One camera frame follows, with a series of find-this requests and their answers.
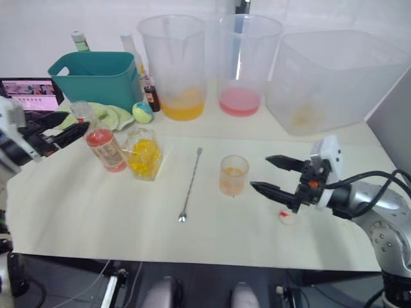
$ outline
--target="plastic beaker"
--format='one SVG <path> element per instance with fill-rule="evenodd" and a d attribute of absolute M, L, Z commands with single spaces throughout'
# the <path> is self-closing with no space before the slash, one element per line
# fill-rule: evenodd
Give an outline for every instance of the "plastic beaker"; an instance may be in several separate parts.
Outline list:
<path fill-rule="evenodd" d="M 267 107 L 294 135 L 364 121 L 409 66 L 407 52 L 362 31 L 286 34 Z"/>
<path fill-rule="evenodd" d="M 162 111 L 187 121 L 204 109 L 204 22 L 185 15 L 150 17 L 138 24 Z"/>
<path fill-rule="evenodd" d="M 238 195 L 244 188 L 249 163 L 238 155 L 229 155 L 221 161 L 220 190 L 228 196 Z"/>
<path fill-rule="evenodd" d="M 267 17 L 237 14 L 220 20 L 221 109 L 232 116 L 254 114 L 265 91 L 283 27 Z"/>

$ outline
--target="yellow candy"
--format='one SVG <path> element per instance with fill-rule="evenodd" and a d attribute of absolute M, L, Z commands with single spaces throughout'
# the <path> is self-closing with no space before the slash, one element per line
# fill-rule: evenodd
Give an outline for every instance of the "yellow candy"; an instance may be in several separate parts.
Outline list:
<path fill-rule="evenodd" d="M 161 152 L 154 140 L 141 139 L 134 145 L 128 158 L 128 165 L 137 177 L 148 180 L 155 178 L 161 161 Z"/>

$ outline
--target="green cloth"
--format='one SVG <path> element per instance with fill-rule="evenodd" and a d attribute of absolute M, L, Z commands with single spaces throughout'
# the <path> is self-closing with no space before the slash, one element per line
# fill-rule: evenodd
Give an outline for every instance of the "green cloth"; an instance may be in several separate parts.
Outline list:
<path fill-rule="evenodd" d="M 133 116 L 126 110 L 112 105 L 89 103 L 100 121 L 106 123 L 111 130 L 122 130 L 127 124 L 134 122 Z M 69 112 L 63 123 L 56 128 L 65 130 L 70 125 L 77 123 L 77 119 L 71 113 L 71 104 L 62 104 L 57 111 Z"/>

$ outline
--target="metal spoon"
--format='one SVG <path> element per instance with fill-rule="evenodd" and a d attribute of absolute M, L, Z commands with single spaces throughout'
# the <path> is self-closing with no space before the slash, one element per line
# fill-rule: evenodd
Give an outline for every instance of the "metal spoon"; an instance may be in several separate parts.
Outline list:
<path fill-rule="evenodd" d="M 189 186 L 189 188 L 188 188 L 188 192 L 187 192 L 187 196 L 186 196 L 186 202 L 184 202 L 184 207 L 182 208 L 182 211 L 181 211 L 180 216 L 179 216 L 179 221 L 180 221 L 181 223 L 184 223 L 184 222 L 186 222 L 186 220 L 187 220 L 186 208 L 187 208 L 187 203 L 188 203 L 188 197 L 189 197 L 190 192 L 191 192 L 191 186 L 193 186 L 195 171 L 197 170 L 198 160 L 199 160 L 199 158 L 200 158 L 201 152 L 203 152 L 203 149 L 202 149 L 202 148 L 198 148 L 198 149 L 197 149 L 197 159 L 196 159 L 196 161 L 195 161 L 194 170 L 193 170 L 193 176 L 191 177 L 190 186 Z"/>

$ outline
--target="orange liquid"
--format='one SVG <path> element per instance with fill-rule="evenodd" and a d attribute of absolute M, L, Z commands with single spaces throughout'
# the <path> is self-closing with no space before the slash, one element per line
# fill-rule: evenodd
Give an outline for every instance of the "orange liquid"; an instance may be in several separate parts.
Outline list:
<path fill-rule="evenodd" d="M 244 172 L 235 167 L 228 167 L 221 172 L 220 190 L 228 196 L 236 196 L 244 187 Z"/>
<path fill-rule="evenodd" d="M 170 119 L 189 121 L 199 117 L 204 109 L 204 94 L 190 87 L 174 98 L 161 97 L 161 109 Z"/>

